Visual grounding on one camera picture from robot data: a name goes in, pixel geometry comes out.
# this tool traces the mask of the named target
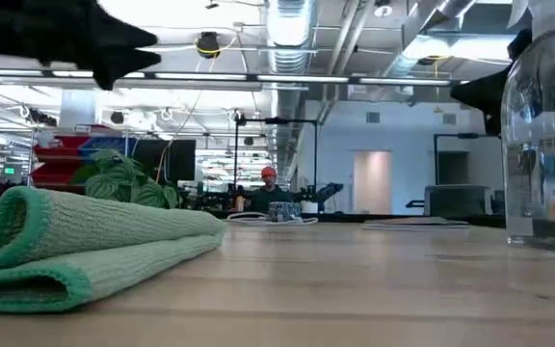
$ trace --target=wooden table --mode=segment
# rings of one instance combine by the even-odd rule
[[[555,346],[555,254],[503,230],[236,227],[217,251],[5,346]]]

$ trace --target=white cable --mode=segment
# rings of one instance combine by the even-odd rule
[[[286,222],[271,222],[269,215],[259,212],[242,212],[231,214],[226,218],[231,223],[241,224],[245,226],[311,226],[318,223],[318,218],[297,218]]]

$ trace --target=computer monitor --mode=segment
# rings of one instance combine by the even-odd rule
[[[162,151],[169,144],[166,140],[139,140],[132,157],[153,176],[157,175]],[[196,170],[196,140],[174,140],[166,150],[162,173],[158,183],[165,181],[194,180]]]

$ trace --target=green microfiber towel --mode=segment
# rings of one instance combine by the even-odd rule
[[[56,312],[104,298],[219,247],[225,224],[17,187],[0,198],[0,312]]]

